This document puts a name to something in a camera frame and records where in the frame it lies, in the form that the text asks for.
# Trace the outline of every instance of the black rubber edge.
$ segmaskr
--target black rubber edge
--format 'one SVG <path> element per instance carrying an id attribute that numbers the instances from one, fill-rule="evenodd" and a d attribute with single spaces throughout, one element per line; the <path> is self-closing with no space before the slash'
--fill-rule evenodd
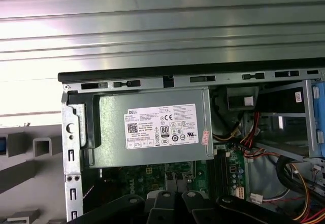
<path id="1" fill-rule="evenodd" d="M 293 68 L 314 68 L 325 65 L 325 58 L 265 60 L 246 62 L 224 62 L 197 65 L 162 66 L 145 68 L 111 69 L 59 73 L 58 80 L 62 83 L 78 83 L 82 81 L 102 79 L 124 79 L 134 77 L 155 77 L 168 75 L 186 75 L 223 72 L 249 72 L 258 70 L 279 70 Z"/>

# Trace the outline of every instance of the white plastic part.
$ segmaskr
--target white plastic part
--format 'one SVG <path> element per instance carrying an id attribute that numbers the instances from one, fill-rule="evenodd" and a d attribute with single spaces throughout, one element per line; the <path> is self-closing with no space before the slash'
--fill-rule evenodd
<path id="1" fill-rule="evenodd" d="M 245 199 L 245 189 L 244 187 L 236 188 L 236 197 L 239 199 Z"/>
<path id="2" fill-rule="evenodd" d="M 316 169 L 316 170 L 318 170 L 318 171 L 321 171 L 322 170 L 322 167 L 320 167 L 318 165 L 314 165 L 313 168 Z"/>
<path id="3" fill-rule="evenodd" d="M 250 200 L 251 202 L 260 205 L 263 203 L 263 195 L 257 195 L 257 194 L 250 194 Z"/>

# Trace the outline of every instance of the power supply label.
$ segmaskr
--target power supply label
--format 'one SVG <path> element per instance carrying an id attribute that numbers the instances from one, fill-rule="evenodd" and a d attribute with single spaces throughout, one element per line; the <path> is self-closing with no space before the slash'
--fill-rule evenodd
<path id="1" fill-rule="evenodd" d="M 195 104 L 129 109 L 124 126 L 127 149 L 199 142 Z"/>

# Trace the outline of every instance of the cable bundle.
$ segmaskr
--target cable bundle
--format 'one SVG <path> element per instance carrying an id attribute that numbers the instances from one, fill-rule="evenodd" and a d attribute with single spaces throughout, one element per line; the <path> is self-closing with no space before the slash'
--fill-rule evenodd
<path id="1" fill-rule="evenodd" d="M 287 158 L 285 156 L 280 156 L 279 160 L 276 163 L 276 172 L 278 179 L 282 185 L 292 191 L 305 195 L 304 209 L 302 213 L 294 220 L 299 220 L 303 224 L 319 223 L 320 221 L 325 219 L 325 208 L 313 215 L 312 217 L 308 217 L 310 213 L 309 204 L 311 200 L 314 200 L 318 204 L 323 206 L 325 203 L 325 198 L 307 187 L 306 181 L 299 173 L 297 167 L 294 164 L 291 164 L 292 161 L 293 159 Z M 290 176 L 288 176 L 285 170 L 287 164 L 291 165 L 291 167 L 294 169 L 294 173 L 298 175 L 301 182 L 297 182 Z"/>
<path id="2" fill-rule="evenodd" d="M 236 122 L 236 124 L 234 125 L 230 133 L 224 136 L 213 134 L 213 138 L 222 142 L 231 141 L 232 143 L 240 144 L 244 149 L 251 149 L 253 147 L 253 138 L 257 130 L 260 113 L 259 112 L 254 113 L 254 124 L 251 131 L 243 139 L 238 139 L 235 138 L 235 136 L 239 130 L 240 122 L 243 118 L 243 115 L 244 112 L 239 113 L 238 121 Z"/>

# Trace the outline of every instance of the barcode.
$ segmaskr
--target barcode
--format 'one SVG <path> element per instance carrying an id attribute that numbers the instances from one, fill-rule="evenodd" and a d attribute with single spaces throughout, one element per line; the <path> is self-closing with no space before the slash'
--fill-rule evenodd
<path id="1" fill-rule="evenodd" d="M 300 103 L 303 101 L 302 97 L 301 97 L 301 92 L 296 92 L 296 103 Z"/>
<path id="2" fill-rule="evenodd" d="M 129 123 L 127 125 L 127 131 L 129 134 L 138 132 L 138 124 L 137 123 Z"/>

